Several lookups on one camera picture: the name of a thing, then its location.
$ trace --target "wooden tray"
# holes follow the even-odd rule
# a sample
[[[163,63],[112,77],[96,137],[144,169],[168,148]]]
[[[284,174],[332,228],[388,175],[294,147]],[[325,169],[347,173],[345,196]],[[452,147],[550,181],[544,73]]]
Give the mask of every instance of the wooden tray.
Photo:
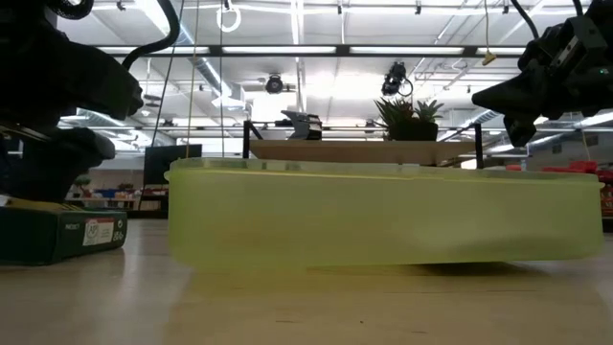
[[[308,140],[252,140],[259,159],[337,163],[404,163],[439,165],[475,151],[473,142],[342,142]]]

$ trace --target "plastic bin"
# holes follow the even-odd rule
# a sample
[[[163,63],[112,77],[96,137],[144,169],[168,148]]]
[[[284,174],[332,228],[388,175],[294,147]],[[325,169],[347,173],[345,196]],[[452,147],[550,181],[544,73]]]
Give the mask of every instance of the plastic bin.
[[[198,268],[562,260],[602,247],[591,174],[186,159],[170,249]]]

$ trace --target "label on box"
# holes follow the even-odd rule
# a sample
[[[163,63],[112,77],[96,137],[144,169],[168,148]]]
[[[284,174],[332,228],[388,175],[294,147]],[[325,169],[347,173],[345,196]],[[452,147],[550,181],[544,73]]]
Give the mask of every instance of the label on box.
[[[83,245],[96,245],[113,241],[115,220],[113,218],[91,218],[85,222]]]

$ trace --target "potted plant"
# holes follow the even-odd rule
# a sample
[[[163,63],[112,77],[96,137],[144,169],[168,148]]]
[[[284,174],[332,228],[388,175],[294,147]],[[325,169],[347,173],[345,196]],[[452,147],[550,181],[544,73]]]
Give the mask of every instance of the potted plant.
[[[437,105],[437,101],[431,104],[418,102],[419,109],[414,109],[413,105],[404,99],[393,101],[381,99],[375,101],[375,104],[384,122],[381,126],[387,128],[388,140],[437,140],[439,126],[436,120],[441,116],[436,114],[443,104]]]
[[[89,197],[91,196],[91,193],[88,190],[86,190],[85,187],[88,186],[90,183],[92,183],[92,179],[89,178],[89,176],[81,175],[77,177],[77,179],[75,180],[73,184],[79,187],[83,197]]]

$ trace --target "table surface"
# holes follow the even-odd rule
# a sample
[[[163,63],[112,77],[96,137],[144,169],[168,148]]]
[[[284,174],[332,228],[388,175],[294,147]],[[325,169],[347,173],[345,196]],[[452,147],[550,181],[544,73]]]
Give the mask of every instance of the table surface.
[[[475,143],[252,140],[250,148],[259,159],[439,165],[442,161],[475,151]]]
[[[164,220],[123,249],[0,267],[3,344],[613,344],[613,238],[572,262],[196,272]]]

